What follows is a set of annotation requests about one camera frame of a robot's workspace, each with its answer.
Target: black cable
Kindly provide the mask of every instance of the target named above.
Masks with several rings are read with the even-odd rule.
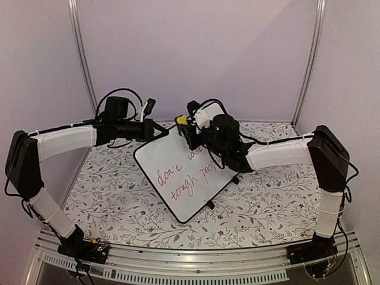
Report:
[[[79,277],[79,268],[78,266],[75,267],[75,269],[77,270],[77,280],[82,284],[82,285],[86,285],[85,282],[82,281],[82,277]]]
[[[129,89],[129,88],[118,88],[118,89],[114,89],[112,90],[111,92],[107,93],[107,95],[105,95],[100,101],[99,101],[99,104],[97,105],[96,107],[96,112],[95,112],[95,120],[98,120],[99,118],[99,109],[100,109],[100,106],[102,105],[102,103],[104,102],[104,100],[107,99],[107,97],[109,97],[110,95],[112,95],[113,93],[115,92],[119,92],[119,91],[128,91],[128,92],[131,92],[134,96],[137,97],[137,99],[140,101],[140,104],[141,106],[143,105],[143,101],[141,100],[141,97],[132,89]]]
[[[59,233],[51,226],[51,225],[49,225],[49,224],[47,224],[49,227],[50,227],[50,229],[52,230],[52,232],[54,233],[54,235],[59,239],[59,241],[60,241],[60,243],[66,248],[66,250],[72,255],[72,257],[75,259],[75,262],[77,263],[77,266],[79,265],[85,272],[86,272],[86,274],[87,274],[87,276],[88,276],[88,279],[90,279],[90,282],[91,282],[91,285],[95,285],[94,284],[94,281],[93,281],[93,279],[92,279],[92,277],[91,277],[91,275],[90,275],[90,273],[89,273],[89,271],[88,271],[88,269],[86,269],[86,267],[84,266],[84,264],[80,261],[80,259],[77,257],[77,255],[76,254],[74,254],[73,253],[73,251],[72,250],[70,250],[69,249],[69,247],[66,245],[66,243],[65,243],[65,241],[63,240],[63,238],[59,235]]]
[[[10,197],[21,197],[20,194],[11,194],[11,193],[8,193],[8,191],[7,191],[8,184],[10,183],[10,177],[11,177],[12,169],[13,168],[11,168],[11,171],[9,173],[9,177],[7,177],[7,181],[5,181],[4,193],[5,193],[6,196],[10,196]]]
[[[108,148],[119,148],[119,147],[124,147],[124,146],[126,146],[126,145],[128,145],[128,144],[131,144],[132,142],[133,142],[133,141],[131,140],[130,142],[128,142],[128,143],[126,143],[126,144],[115,145],[115,146],[113,146],[113,144],[115,143],[115,141],[114,141],[112,144],[107,145],[107,147],[108,147]]]
[[[133,114],[133,116],[131,116],[131,117],[129,117],[129,118],[126,118],[126,119],[125,119],[126,121],[131,121],[131,120],[135,119],[136,116],[137,116],[136,106],[133,104],[132,101],[129,101],[129,102],[131,103],[131,105],[132,105],[132,107],[133,107],[134,114]]]
[[[33,215],[32,215],[32,213],[31,213],[31,208],[30,208],[30,205],[28,204],[28,201],[25,200],[25,199],[22,199],[22,200],[21,200],[21,206],[22,206],[24,212],[27,213],[27,215],[28,215],[31,219],[33,219]]]
[[[351,194],[351,189],[348,185],[346,185],[347,192],[344,194],[344,197],[346,198],[348,203],[352,202],[352,194]]]
[[[347,234],[344,232],[341,224],[340,224],[340,220],[338,220],[338,228],[340,229],[340,231],[342,232],[342,234],[344,235],[344,238],[346,239],[346,251],[344,253],[344,256],[343,256],[343,259],[341,260],[341,262],[339,263],[339,265],[337,267],[335,267],[334,270],[330,271],[329,273],[327,273],[325,276],[330,276],[331,274],[333,274],[334,272],[336,272],[342,265],[343,265],[343,262],[344,260],[346,259],[346,256],[349,252],[349,238],[347,237]]]
[[[312,137],[314,137],[314,135],[305,135],[304,137],[299,136],[299,137],[291,137],[291,138],[281,138],[279,140],[265,142],[265,141],[259,141],[258,139],[254,138],[254,137],[250,137],[248,135],[244,135],[241,132],[239,132],[239,134],[240,134],[241,137],[246,138],[248,140],[252,140],[255,143],[260,144],[260,145],[279,144],[279,143],[285,143],[286,141],[294,141],[294,140],[301,140],[303,138],[312,138]]]
[[[208,154],[210,155],[211,159],[213,160],[213,162],[216,164],[217,167],[219,167],[220,169],[224,169],[226,168],[226,165],[223,163],[223,161],[221,161],[221,166],[217,163],[216,159],[214,158],[213,154],[211,153],[211,150],[207,149],[208,150]]]
[[[353,165],[353,164],[351,164],[350,166],[355,170],[356,173],[353,174],[353,175],[351,175],[351,176],[347,179],[346,183],[349,183],[350,180],[352,180],[352,179],[355,178],[357,175],[359,175],[359,170],[357,169],[357,167],[355,167],[355,165]]]
[[[217,104],[220,106],[220,108],[221,108],[221,110],[223,111],[223,113],[225,113],[226,115],[228,115],[228,113],[227,113],[227,111],[226,111],[226,108],[224,108],[223,103],[222,103],[219,99],[207,99],[207,100],[203,101],[203,102],[199,105],[199,107],[198,107],[196,110],[194,110],[194,113],[197,112],[200,108],[202,108],[204,105],[206,105],[206,104],[209,103],[209,102],[211,102],[211,103],[217,103]]]

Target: table surface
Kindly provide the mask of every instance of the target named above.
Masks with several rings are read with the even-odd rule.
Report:
[[[240,130],[263,141],[296,135],[289,123],[242,122]],[[312,237],[320,194],[311,166],[241,174],[238,185],[230,184],[213,199],[213,210],[205,207],[180,224],[134,161],[139,145],[91,149],[64,206],[88,238],[152,248],[220,249]]]

